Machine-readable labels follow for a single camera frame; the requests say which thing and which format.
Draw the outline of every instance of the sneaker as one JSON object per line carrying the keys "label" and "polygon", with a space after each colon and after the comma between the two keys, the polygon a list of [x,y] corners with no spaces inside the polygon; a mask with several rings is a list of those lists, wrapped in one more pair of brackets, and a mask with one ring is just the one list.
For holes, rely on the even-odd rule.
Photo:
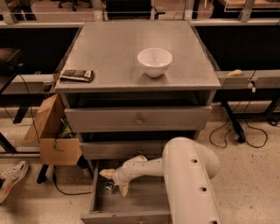
{"label": "sneaker", "polygon": [[28,164],[21,161],[7,171],[0,173],[0,204],[7,198],[11,188],[27,173]]}

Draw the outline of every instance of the speckled floor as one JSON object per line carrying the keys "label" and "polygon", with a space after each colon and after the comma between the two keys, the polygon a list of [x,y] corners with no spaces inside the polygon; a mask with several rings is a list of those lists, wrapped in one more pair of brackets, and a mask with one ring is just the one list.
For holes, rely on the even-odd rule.
{"label": "speckled floor", "polygon": [[[264,106],[255,104],[250,108],[262,110]],[[244,107],[245,105],[241,105],[239,108],[242,111]],[[265,120],[248,120],[250,126],[265,130],[268,134],[267,143],[259,149],[247,143],[237,143],[237,135],[233,131],[227,135],[226,148],[213,146],[209,141],[210,133],[222,126],[227,119],[225,109],[219,104],[214,104],[206,128],[200,132],[197,140],[212,149],[220,159],[220,172],[212,178],[211,182],[224,223],[278,224],[280,220],[279,127],[271,126]],[[264,143],[263,132],[249,128],[242,120],[241,126],[249,143],[253,145]],[[1,119],[1,131],[12,132],[20,129],[13,127],[8,118]],[[213,133],[212,141],[220,146],[224,145],[224,136],[231,129],[232,125],[229,122]],[[19,131],[17,135],[7,137],[10,141],[16,140],[14,143],[18,143],[22,137],[20,133]],[[22,159],[0,157],[0,171],[20,160]],[[0,205],[1,223],[82,223],[81,215],[89,211],[90,195],[66,196],[60,193],[52,180],[52,167],[48,169],[47,181],[37,184],[41,163],[38,158],[25,158],[25,160],[29,162],[30,170],[26,177],[13,187],[6,201]],[[85,178],[81,169],[76,166],[59,166],[57,179],[59,188],[65,192],[91,191],[91,180]]]}

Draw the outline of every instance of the drawer knob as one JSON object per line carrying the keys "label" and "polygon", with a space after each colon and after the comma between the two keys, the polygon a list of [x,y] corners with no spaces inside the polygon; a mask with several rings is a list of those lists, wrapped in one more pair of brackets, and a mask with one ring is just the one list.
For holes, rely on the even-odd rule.
{"label": "drawer knob", "polygon": [[136,119],[136,124],[142,124],[142,123],[143,123],[143,120],[140,117],[138,117]]}

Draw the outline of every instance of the cardboard box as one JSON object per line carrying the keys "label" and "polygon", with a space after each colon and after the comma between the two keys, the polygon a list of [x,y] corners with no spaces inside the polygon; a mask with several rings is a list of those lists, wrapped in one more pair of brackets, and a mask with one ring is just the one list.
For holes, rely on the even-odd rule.
{"label": "cardboard box", "polygon": [[80,141],[77,138],[57,139],[64,118],[64,106],[55,94],[43,100],[38,113],[22,144],[39,141],[41,161],[45,165],[76,165],[80,156]]}

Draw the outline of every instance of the white bowl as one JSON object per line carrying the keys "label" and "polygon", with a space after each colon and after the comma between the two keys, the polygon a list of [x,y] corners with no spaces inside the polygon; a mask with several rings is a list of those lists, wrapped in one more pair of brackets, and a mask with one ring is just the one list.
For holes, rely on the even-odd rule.
{"label": "white bowl", "polygon": [[164,49],[148,48],[138,54],[141,68],[151,77],[163,74],[172,62],[172,55]]}

